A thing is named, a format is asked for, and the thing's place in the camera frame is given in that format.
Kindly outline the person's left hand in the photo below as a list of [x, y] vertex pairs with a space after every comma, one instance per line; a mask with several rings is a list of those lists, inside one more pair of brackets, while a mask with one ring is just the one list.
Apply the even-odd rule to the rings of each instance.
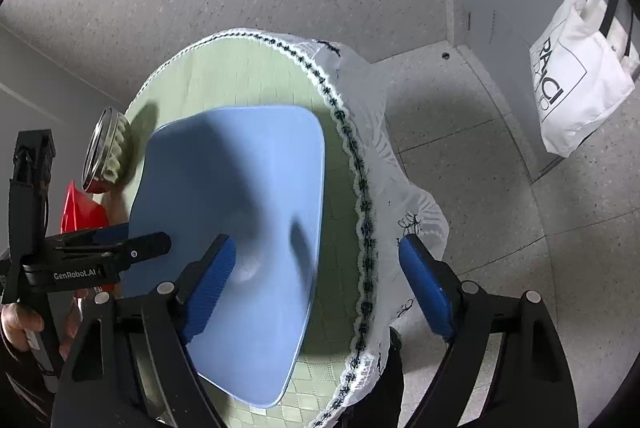
[[[66, 316], [64, 336], [60, 345], [60, 354], [64, 360], [70, 353], [70, 348], [72, 348], [82, 321], [80, 300], [87, 296], [87, 289], [77, 290], [70, 305], [70, 312]], [[21, 352], [30, 349], [27, 332], [40, 333], [44, 328], [42, 317], [29, 307], [23, 307], [19, 303], [11, 303], [2, 307], [1, 325], [6, 340]]]

